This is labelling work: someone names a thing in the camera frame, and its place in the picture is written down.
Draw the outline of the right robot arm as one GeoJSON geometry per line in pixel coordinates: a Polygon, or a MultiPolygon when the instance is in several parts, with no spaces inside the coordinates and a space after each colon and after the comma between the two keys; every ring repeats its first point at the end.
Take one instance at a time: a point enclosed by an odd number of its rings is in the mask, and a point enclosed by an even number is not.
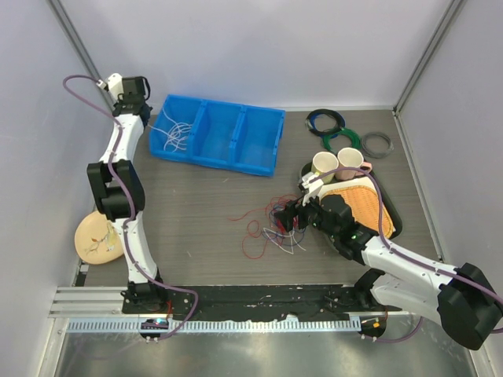
{"type": "Polygon", "coordinates": [[[354,292],[362,309],[382,305],[415,313],[470,350],[502,332],[502,299],[480,268],[448,265],[392,243],[356,221],[341,196],[290,200],[274,217],[286,231],[313,226],[343,257],[369,267],[369,283],[354,292]]]}

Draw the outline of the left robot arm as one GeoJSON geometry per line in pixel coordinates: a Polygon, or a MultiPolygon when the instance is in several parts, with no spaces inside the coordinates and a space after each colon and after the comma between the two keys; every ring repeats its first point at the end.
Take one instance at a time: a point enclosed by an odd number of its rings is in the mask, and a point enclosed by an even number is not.
{"type": "Polygon", "coordinates": [[[127,260],[123,312],[159,313],[166,308],[167,292],[160,286],[163,281],[146,239],[145,191],[133,164],[152,111],[147,104],[149,82],[143,76],[114,73],[97,85],[114,101],[112,111],[105,112],[114,125],[104,154],[87,166],[86,173],[96,208],[119,236],[127,260]]]}

